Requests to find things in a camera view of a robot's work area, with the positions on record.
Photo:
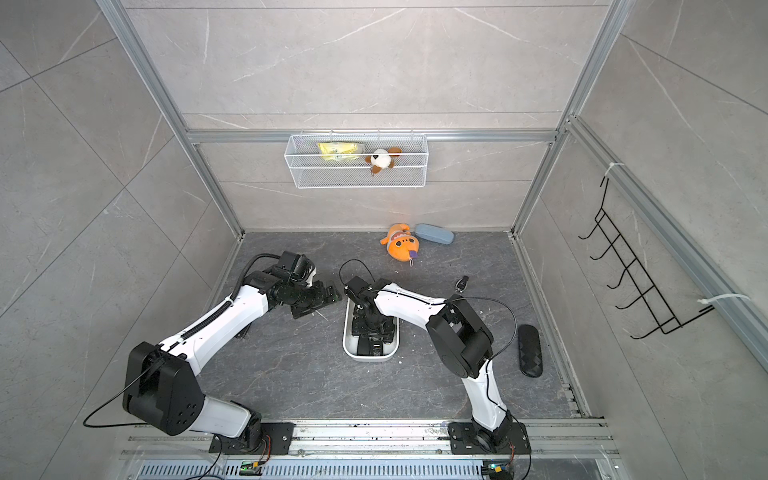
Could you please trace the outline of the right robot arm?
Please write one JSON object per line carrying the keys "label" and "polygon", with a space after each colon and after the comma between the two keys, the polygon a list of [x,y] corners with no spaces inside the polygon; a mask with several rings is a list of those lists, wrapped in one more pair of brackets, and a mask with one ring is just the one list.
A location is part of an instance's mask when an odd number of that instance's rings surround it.
{"label": "right robot arm", "polygon": [[462,379],[477,436],[498,443],[511,432],[513,416],[493,372],[493,334],[465,297],[433,298],[383,278],[369,283],[355,276],[343,286],[351,309],[345,320],[349,355],[381,360],[397,350],[400,321],[419,327],[443,365]]}

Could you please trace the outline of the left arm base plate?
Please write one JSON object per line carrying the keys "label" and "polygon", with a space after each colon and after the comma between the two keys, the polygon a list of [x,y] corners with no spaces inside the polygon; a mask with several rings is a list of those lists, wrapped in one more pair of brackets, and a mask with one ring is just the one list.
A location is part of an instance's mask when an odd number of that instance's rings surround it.
{"label": "left arm base plate", "polygon": [[292,422],[257,422],[237,438],[211,441],[208,452],[223,455],[287,455],[293,439]]}

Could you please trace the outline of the white storage box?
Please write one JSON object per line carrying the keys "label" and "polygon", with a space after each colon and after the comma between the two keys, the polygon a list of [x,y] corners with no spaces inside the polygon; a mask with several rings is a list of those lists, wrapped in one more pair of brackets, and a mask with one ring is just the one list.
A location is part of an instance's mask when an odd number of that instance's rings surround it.
{"label": "white storage box", "polygon": [[[400,325],[396,317],[384,317],[381,327],[359,327],[353,322],[353,302],[348,299],[346,304],[344,335],[342,347],[344,352],[353,360],[358,362],[377,363],[385,362],[394,357],[400,344]],[[385,343],[385,355],[382,357],[363,357],[357,355],[358,338],[361,335],[368,335],[372,338],[381,338]]]}

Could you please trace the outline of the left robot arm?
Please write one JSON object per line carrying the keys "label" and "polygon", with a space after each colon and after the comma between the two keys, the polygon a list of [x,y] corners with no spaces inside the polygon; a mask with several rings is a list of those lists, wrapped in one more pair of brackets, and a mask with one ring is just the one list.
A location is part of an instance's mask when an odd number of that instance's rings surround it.
{"label": "left robot arm", "polygon": [[258,443],[259,414],[206,394],[198,377],[224,346],[275,308],[286,306],[294,318],[301,318],[338,302],[338,290],[316,279],[316,272],[304,255],[257,254],[217,306],[157,344],[142,342],[134,347],[125,385],[116,395],[123,410],[133,416],[133,425],[149,425],[169,436],[193,431],[248,447]]}

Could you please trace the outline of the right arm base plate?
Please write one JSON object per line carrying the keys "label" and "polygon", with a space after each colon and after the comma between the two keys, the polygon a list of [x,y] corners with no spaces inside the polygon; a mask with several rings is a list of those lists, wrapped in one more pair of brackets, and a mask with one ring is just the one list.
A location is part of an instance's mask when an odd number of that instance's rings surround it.
{"label": "right arm base plate", "polygon": [[477,422],[450,422],[447,433],[454,455],[528,455],[531,446],[526,426],[510,417],[491,431]]}

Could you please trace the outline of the black silver car key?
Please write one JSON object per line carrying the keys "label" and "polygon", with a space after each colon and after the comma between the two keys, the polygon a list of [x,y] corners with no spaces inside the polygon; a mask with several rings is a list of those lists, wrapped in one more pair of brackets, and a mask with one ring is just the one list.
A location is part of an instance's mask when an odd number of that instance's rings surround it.
{"label": "black silver car key", "polygon": [[385,355],[386,343],[381,338],[361,335],[358,338],[357,355],[363,357],[382,357]]}

